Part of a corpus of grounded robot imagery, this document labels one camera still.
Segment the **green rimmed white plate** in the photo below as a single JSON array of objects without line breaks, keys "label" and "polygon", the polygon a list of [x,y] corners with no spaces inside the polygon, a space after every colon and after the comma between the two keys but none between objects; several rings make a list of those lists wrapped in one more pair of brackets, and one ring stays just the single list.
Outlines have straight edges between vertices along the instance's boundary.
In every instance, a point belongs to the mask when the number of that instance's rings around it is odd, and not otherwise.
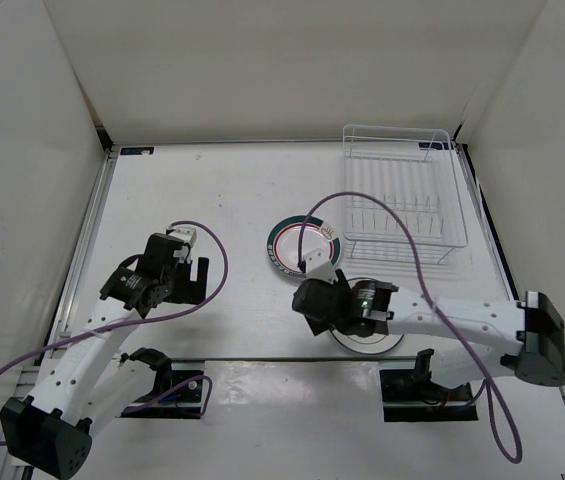
[{"label": "green rimmed white plate", "polygon": [[274,265],[270,265],[270,271],[277,280],[289,286],[297,287],[305,280],[305,277],[296,277],[284,273],[282,270],[279,270]]}]

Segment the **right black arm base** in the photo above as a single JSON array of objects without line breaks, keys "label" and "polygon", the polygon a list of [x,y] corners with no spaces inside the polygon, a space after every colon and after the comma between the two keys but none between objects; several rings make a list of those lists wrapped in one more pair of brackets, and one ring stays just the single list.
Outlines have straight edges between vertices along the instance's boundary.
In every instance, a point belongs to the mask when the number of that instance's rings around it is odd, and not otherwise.
[{"label": "right black arm base", "polygon": [[415,357],[379,364],[384,421],[391,423],[477,421],[475,395],[469,383],[453,389],[431,380],[433,349]]}]

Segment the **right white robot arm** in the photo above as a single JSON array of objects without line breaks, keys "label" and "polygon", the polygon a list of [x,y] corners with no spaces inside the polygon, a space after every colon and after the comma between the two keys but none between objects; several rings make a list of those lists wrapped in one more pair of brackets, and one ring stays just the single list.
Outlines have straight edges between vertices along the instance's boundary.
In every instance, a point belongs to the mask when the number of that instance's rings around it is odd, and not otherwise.
[{"label": "right white robot arm", "polygon": [[423,295],[388,282],[350,284],[341,270],[333,282],[303,281],[292,308],[314,335],[334,330],[345,336],[424,335],[459,341],[438,352],[411,375],[411,387],[432,400],[446,388],[486,374],[514,376],[543,387],[565,385],[565,322],[549,297],[529,291],[515,302],[479,302]]}]

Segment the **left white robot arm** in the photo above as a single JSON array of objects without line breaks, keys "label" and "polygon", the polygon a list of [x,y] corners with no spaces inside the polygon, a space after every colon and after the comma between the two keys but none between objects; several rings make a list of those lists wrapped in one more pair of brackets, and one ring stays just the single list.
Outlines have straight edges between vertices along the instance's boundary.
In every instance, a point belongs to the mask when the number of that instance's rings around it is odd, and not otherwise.
[{"label": "left white robot arm", "polygon": [[199,305],[206,298],[209,261],[191,260],[197,232],[152,234],[138,260],[127,260],[104,283],[87,328],[49,374],[22,400],[0,411],[9,453],[56,479],[70,479],[112,419],[142,400],[160,400],[172,386],[171,361],[140,348],[121,352],[139,320],[161,303]]}]

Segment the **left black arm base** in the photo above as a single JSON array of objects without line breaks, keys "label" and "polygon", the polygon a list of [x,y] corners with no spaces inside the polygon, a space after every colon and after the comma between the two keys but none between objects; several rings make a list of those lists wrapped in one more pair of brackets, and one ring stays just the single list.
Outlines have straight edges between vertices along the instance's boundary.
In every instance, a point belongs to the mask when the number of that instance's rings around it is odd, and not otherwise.
[{"label": "left black arm base", "polygon": [[153,389],[127,407],[121,417],[198,420],[206,413],[212,388],[204,362],[173,362],[156,375]]}]

